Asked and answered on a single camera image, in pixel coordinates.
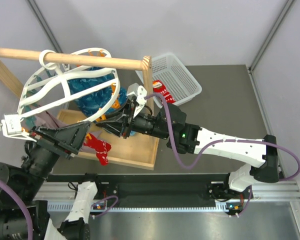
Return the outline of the white round clip hanger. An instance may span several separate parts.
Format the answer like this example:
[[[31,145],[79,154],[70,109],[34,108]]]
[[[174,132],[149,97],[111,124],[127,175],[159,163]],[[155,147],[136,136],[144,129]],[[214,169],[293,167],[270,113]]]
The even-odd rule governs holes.
[[[52,50],[44,50],[39,53],[39,63],[42,70],[51,70],[55,71],[56,75],[50,77],[46,80],[42,80],[37,83],[33,83],[35,79],[34,76],[30,77],[25,83],[22,94],[19,100],[17,108],[17,119],[22,122],[25,118],[32,117],[54,107],[63,105],[65,103],[71,102],[76,99],[80,99],[86,95],[98,92],[108,87],[113,87],[114,91],[110,95],[110,99],[107,103],[93,113],[92,116],[86,118],[87,121],[93,122],[103,116],[116,102],[119,93],[120,93],[120,80],[118,78],[117,71],[114,68],[102,67],[99,70],[88,70],[92,64],[91,63],[79,63],[79,67],[69,70],[65,64],[63,64],[64,72],[60,69],[60,64],[55,60],[51,60],[50,63],[45,63],[44,57],[47,54],[54,53]],[[113,74],[114,79],[107,80],[104,83],[97,84],[96,86],[89,87],[84,90],[80,90],[77,93],[72,94],[68,82],[74,79],[83,79],[83,78],[97,78],[104,75]],[[61,85],[63,89],[63,98],[53,101],[49,104],[40,106],[28,112],[24,112],[24,107],[34,104],[45,97],[54,87]]]

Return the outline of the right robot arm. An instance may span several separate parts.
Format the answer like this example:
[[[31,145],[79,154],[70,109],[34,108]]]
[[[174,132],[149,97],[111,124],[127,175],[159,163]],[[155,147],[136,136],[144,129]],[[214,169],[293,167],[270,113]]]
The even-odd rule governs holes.
[[[187,115],[172,103],[164,103],[156,116],[137,113],[132,101],[112,112],[96,125],[122,138],[131,132],[167,140],[166,146],[175,156],[180,154],[214,155],[243,162],[236,171],[228,173],[219,183],[209,183],[211,198],[226,201],[235,198],[257,183],[277,183],[280,180],[276,137],[244,139],[210,131],[186,122]]]

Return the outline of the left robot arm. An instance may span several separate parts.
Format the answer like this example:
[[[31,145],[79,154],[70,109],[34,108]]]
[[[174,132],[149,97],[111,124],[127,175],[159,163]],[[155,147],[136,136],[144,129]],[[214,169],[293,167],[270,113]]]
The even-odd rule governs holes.
[[[70,159],[81,150],[91,123],[59,128],[34,127],[27,133],[20,167],[0,162],[0,240],[88,240],[94,198],[104,191],[94,175],[79,180],[70,213],[55,227],[46,200],[35,197],[59,158]]]

